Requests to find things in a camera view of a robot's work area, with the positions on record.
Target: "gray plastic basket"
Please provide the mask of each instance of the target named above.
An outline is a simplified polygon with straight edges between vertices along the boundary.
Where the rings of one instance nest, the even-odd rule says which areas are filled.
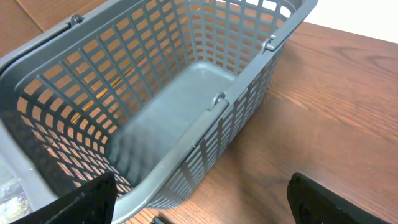
[[[73,16],[1,59],[1,156],[34,209],[106,171],[115,223],[175,207],[258,107],[316,3],[118,0]]]

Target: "brown cardboard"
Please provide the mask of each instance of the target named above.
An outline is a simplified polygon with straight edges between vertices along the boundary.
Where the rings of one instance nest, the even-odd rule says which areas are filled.
[[[84,8],[91,0],[17,0],[21,7],[43,30],[49,30]]]
[[[37,24],[18,3],[0,1],[0,57],[41,33]]]

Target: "black plastic piece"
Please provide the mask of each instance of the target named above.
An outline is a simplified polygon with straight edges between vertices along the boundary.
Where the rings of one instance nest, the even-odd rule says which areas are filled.
[[[287,186],[287,200],[297,224],[387,223],[299,173]]]
[[[150,224],[173,224],[172,222],[170,222],[168,219],[166,219],[165,217],[158,216],[155,217]]]
[[[14,224],[109,224],[116,193],[114,174],[106,172]]]

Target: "basket bottom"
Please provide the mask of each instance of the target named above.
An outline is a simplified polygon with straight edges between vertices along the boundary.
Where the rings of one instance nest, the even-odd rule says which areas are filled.
[[[112,137],[109,160],[135,186],[235,75],[198,62],[180,72]]]

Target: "wooden table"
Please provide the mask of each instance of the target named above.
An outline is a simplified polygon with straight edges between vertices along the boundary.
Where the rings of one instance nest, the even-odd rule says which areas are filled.
[[[293,223],[301,172],[398,223],[398,45],[303,23],[267,96],[174,223]],[[143,211],[131,222],[145,223]]]

